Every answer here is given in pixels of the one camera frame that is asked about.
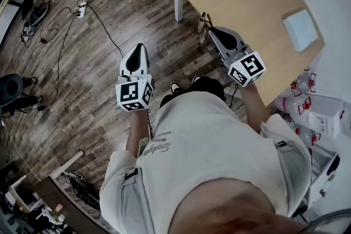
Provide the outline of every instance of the person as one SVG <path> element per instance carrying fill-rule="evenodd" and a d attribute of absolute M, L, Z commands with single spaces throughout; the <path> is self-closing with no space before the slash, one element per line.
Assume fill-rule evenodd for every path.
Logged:
<path fill-rule="evenodd" d="M 103 218 L 127 234 L 302 232 L 288 217 L 310 184 L 310 155 L 256 86 L 240 88 L 247 124 L 215 79 L 171 91 L 150 141 L 147 111 L 132 112 L 126 150 L 112 153 L 100 189 Z"/>

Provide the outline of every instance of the shoe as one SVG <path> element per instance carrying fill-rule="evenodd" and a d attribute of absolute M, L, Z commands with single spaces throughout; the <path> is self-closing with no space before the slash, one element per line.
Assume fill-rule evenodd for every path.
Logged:
<path fill-rule="evenodd" d="M 171 83 L 171 92 L 172 92 L 172 94 L 175 94 L 175 93 L 177 93 L 179 91 L 182 91 L 182 90 L 183 89 L 178 85 L 177 82 L 172 82 Z"/>
<path fill-rule="evenodd" d="M 39 96 L 39 97 L 37 97 L 37 100 L 38 100 L 37 105 L 41 104 L 44 101 L 44 97 L 43 96 Z"/>
<path fill-rule="evenodd" d="M 191 84 L 194 84 L 194 82 L 197 81 L 197 80 L 199 80 L 200 78 L 201 78 L 200 75 L 195 75 L 195 76 L 193 77 L 193 81 L 191 81 Z"/>
<path fill-rule="evenodd" d="M 32 77 L 31 78 L 32 84 L 37 84 L 38 83 L 38 78 L 37 77 Z"/>

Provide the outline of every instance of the light wood tabletop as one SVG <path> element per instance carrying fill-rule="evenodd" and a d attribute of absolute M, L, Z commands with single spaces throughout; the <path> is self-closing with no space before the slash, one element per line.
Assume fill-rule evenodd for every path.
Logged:
<path fill-rule="evenodd" d="M 214 26 L 238 32 L 253 50 L 259 52 L 267 71 L 255 84 L 265 105 L 286 89 L 324 46 L 313 17 L 318 39 L 302 52 L 294 50 L 282 23 L 283 18 L 299 10 L 309 11 L 304 0 L 188 1 L 199 14 L 209 13 Z M 175 0 L 175 18 L 178 21 L 182 19 L 182 4 L 182 0 Z"/>

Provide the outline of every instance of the desk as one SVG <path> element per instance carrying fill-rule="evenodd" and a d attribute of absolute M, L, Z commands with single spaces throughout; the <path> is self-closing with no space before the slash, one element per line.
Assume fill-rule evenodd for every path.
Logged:
<path fill-rule="evenodd" d="M 65 217 L 64 222 L 74 231 L 81 234 L 110 234 L 109 230 L 94 220 L 84 211 L 58 184 L 56 177 L 83 155 L 80 151 L 68 162 L 58 167 L 50 176 L 34 186 L 43 202 L 52 210 L 60 204 L 59 214 Z"/>
<path fill-rule="evenodd" d="M 4 3 L 2 3 L 2 5 L 0 6 L 0 15 L 2 14 L 2 12 L 4 11 L 7 3 L 9 3 L 10 0 L 4 0 Z"/>
<path fill-rule="evenodd" d="M 282 19 L 307 9 L 303 0 L 188 0 L 201 15 L 209 13 L 214 26 L 238 32 L 267 67 L 255 82 L 264 104 L 269 105 L 300 75 L 324 46 L 314 21 L 318 39 L 296 52 Z M 182 20 L 183 0 L 174 0 L 175 19 Z"/>

